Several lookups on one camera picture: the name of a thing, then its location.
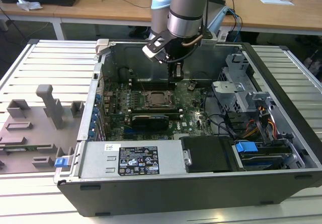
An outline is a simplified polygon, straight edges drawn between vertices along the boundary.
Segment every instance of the blue drive latch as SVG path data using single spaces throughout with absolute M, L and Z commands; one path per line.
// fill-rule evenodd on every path
M 57 158 L 55 161 L 56 168 L 67 168 L 68 167 L 68 158 L 61 157 Z
M 249 141 L 240 141 L 239 143 L 236 144 L 236 149 L 238 153 L 258 152 L 255 142 L 249 142 Z

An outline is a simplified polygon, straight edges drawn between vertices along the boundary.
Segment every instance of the warning label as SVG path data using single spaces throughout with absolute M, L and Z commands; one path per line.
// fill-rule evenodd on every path
M 121 147 L 119 154 L 120 176 L 159 174 L 157 147 Z

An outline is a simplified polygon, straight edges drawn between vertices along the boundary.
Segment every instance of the motherboard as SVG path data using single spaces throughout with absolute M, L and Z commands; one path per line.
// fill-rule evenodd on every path
M 157 84 L 106 83 L 107 140 L 168 140 L 212 135 L 204 113 L 207 88 L 188 89 L 179 82 L 165 89 Z

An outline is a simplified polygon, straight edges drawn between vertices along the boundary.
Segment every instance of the desk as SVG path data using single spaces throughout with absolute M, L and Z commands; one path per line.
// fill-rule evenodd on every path
M 127 0 L 149 7 L 151 0 Z M 243 31 L 322 35 L 322 0 L 292 0 L 294 6 L 264 4 L 260 0 L 234 0 L 243 19 Z M 227 5 L 232 7 L 231 0 Z M 37 11 L 23 11 L 15 4 L 0 4 L 13 20 L 51 22 L 57 39 L 64 40 L 61 23 L 150 26 L 150 8 L 139 8 L 122 0 L 77 0 L 73 7 L 43 5 Z M 0 19 L 6 19 L 0 13 Z M 234 25 L 232 16 L 223 20 L 221 31 Z
M 226 0 L 232 8 L 231 0 Z M 234 0 L 243 19 L 243 31 L 322 35 L 322 0 L 292 0 L 294 6 L 264 4 L 260 0 Z M 231 30 L 233 16 L 226 16 L 222 30 Z
M 152 0 L 76 0 L 73 7 L 42 5 L 41 10 L 24 11 L 16 4 L 3 4 L 0 7 L 12 20 L 50 22 L 54 26 L 58 40 L 65 40 L 61 23 L 104 24 L 104 25 L 151 25 Z M 0 12 L 0 20 L 7 19 Z

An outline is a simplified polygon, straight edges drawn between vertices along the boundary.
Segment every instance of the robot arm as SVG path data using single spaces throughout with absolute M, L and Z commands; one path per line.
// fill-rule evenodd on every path
M 183 79 L 184 59 L 196 50 L 203 37 L 206 3 L 207 0 L 152 0 L 152 35 L 143 52 L 150 59 L 168 64 L 170 82 Z

